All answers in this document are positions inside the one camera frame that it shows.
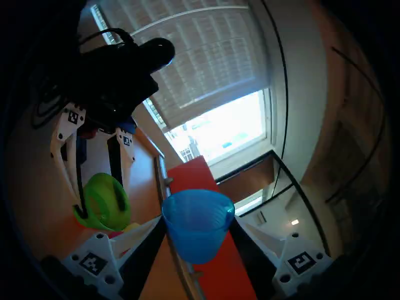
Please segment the green bowl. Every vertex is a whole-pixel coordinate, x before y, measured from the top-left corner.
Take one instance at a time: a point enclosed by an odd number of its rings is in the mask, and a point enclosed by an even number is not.
[[[131,208],[123,186],[111,175],[97,173],[83,188],[88,218],[81,218],[74,210],[78,222],[88,228],[122,231],[131,222]]]

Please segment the blue plastic cup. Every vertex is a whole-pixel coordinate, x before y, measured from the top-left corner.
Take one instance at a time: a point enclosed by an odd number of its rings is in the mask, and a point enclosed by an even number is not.
[[[218,192],[188,189],[165,199],[162,216],[180,257],[192,264],[205,264],[217,255],[235,207]]]

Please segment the orange board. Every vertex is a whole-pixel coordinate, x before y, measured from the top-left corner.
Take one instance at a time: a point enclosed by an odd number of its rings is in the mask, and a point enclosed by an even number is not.
[[[170,185],[173,194],[193,189],[220,192],[202,156],[170,169],[168,177],[173,178]],[[212,261],[193,267],[195,271],[203,272],[198,283],[207,300],[257,299],[229,232]]]

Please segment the window blinds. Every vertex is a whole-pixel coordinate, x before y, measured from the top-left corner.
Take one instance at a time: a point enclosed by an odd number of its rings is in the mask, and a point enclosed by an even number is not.
[[[172,63],[152,75],[159,91],[151,100],[168,129],[268,86],[265,44],[243,1],[116,0],[100,7],[111,27],[131,32],[138,44],[156,37],[174,44]]]

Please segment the yellow object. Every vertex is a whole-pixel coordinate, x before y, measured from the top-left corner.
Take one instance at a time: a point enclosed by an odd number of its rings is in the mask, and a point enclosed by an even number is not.
[[[127,233],[128,231],[131,231],[132,229],[135,229],[139,226],[140,226],[140,224],[138,224],[138,223],[129,224],[128,226],[126,226],[126,228],[123,230],[123,232]]]

